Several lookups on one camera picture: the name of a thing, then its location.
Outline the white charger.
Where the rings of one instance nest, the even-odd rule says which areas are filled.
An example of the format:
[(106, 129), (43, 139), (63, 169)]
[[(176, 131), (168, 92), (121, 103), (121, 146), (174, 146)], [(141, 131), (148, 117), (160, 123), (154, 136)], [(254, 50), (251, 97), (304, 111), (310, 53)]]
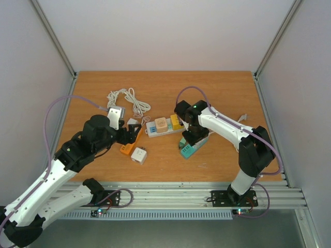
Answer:
[(138, 124), (139, 122), (136, 119), (133, 118), (129, 118), (129, 120), (127, 121), (127, 125), (135, 125)]

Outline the green plug adapter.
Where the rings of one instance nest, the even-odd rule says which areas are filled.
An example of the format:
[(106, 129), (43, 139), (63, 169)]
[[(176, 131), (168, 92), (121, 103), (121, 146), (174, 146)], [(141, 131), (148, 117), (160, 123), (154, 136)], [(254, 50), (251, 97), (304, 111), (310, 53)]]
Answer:
[(183, 149), (186, 146), (186, 140), (182, 137), (178, 143), (179, 150)]

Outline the teal power strip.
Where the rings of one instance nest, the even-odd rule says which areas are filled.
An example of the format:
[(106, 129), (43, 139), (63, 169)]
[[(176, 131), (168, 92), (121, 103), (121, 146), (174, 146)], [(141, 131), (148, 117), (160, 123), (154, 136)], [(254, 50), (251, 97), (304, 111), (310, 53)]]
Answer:
[(197, 142), (195, 145), (191, 146), (189, 144), (185, 145), (181, 150), (180, 154), (184, 159), (189, 159), (194, 153), (196, 153), (207, 141), (208, 137)]

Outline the yellow cube adapter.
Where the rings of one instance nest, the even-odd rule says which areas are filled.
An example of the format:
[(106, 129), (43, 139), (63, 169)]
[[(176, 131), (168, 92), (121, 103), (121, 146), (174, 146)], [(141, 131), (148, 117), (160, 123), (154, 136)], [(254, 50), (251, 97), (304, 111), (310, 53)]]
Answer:
[(183, 130), (184, 125), (176, 114), (170, 116), (170, 123), (173, 131)]

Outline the peach cube adapter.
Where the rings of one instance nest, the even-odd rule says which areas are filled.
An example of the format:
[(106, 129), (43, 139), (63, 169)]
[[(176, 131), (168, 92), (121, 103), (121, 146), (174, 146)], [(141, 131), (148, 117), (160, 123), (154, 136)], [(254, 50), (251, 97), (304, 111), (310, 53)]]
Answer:
[(157, 133), (164, 133), (168, 131), (168, 123), (165, 117), (156, 118), (154, 122)]

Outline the white multicolour power strip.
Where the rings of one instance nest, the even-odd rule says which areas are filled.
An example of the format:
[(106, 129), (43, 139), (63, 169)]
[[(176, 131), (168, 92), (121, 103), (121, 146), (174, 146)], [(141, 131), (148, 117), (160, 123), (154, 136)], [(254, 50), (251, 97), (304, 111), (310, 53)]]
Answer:
[(150, 121), (146, 123), (145, 133), (149, 138), (158, 137), (178, 132), (183, 132), (185, 130), (184, 126), (172, 125), (171, 118), (157, 118), (154, 121)]

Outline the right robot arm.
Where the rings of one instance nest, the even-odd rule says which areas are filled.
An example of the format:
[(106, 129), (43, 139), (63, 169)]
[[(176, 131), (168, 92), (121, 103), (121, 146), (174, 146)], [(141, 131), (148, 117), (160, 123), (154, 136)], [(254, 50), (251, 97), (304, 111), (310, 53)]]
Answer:
[(218, 113), (203, 100), (193, 105), (183, 100), (176, 104), (174, 113), (186, 129), (182, 135), (189, 145), (207, 138), (210, 132), (217, 133), (234, 145), (238, 151), (239, 172), (227, 188), (227, 199), (232, 206), (245, 201), (258, 175), (276, 156), (266, 129), (243, 125)]

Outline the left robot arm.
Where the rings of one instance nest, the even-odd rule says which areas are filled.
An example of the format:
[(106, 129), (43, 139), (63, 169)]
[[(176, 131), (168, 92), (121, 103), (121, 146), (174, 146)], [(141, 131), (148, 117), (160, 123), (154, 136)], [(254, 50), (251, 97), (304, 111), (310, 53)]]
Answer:
[(75, 190), (52, 202), (49, 199), (86, 165), (109, 151), (114, 143), (136, 141), (140, 124), (124, 127), (124, 121), (113, 122), (103, 115), (86, 121), (83, 130), (63, 143), (55, 153), (50, 167), (17, 200), (1, 207), (1, 234), (13, 245), (26, 247), (33, 243), (56, 219), (81, 206), (100, 206), (108, 196), (95, 179), (83, 181)]

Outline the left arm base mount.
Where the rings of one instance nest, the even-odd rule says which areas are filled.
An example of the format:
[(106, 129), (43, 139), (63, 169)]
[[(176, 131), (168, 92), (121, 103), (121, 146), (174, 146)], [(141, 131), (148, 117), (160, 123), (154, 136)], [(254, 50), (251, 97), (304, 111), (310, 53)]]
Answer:
[(119, 190), (105, 190), (102, 193), (97, 193), (92, 200), (84, 207), (105, 207), (111, 204), (112, 207), (118, 207), (121, 198)]

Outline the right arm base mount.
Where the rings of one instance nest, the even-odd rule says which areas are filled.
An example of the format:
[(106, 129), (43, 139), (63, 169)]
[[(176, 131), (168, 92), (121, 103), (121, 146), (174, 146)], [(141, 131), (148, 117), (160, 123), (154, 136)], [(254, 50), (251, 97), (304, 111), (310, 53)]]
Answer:
[(213, 207), (257, 207), (259, 205), (254, 190), (249, 190), (242, 196), (230, 199), (227, 190), (213, 190), (206, 202), (212, 203)]

